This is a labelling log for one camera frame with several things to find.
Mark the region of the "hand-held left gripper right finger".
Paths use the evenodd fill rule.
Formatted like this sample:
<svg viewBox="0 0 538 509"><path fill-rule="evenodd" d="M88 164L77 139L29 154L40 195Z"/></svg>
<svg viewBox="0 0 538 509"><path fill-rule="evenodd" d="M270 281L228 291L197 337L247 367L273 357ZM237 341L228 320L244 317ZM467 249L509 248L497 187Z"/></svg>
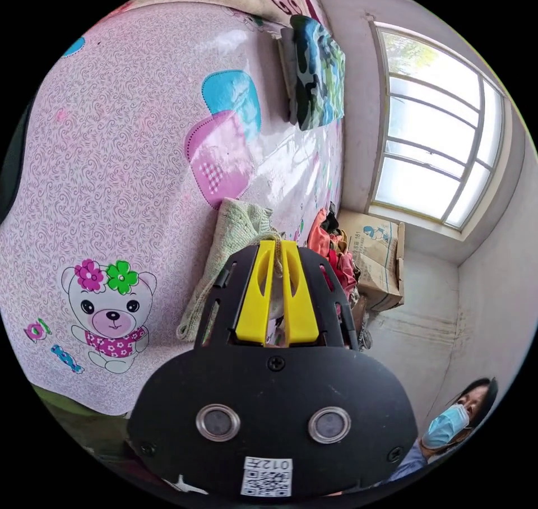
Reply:
<svg viewBox="0 0 538 509"><path fill-rule="evenodd" d="M283 240L281 254L285 343L314 344L319 331L299 248Z"/></svg>

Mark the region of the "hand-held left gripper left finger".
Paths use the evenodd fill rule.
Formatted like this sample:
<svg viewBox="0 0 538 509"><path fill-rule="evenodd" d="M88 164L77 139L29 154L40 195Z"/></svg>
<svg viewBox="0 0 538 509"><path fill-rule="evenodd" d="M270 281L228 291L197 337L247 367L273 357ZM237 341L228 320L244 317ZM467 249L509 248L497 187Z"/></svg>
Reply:
<svg viewBox="0 0 538 509"><path fill-rule="evenodd" d="M265 346L276 242L262 240L256 248L235 334L241 342Z"/></svg>

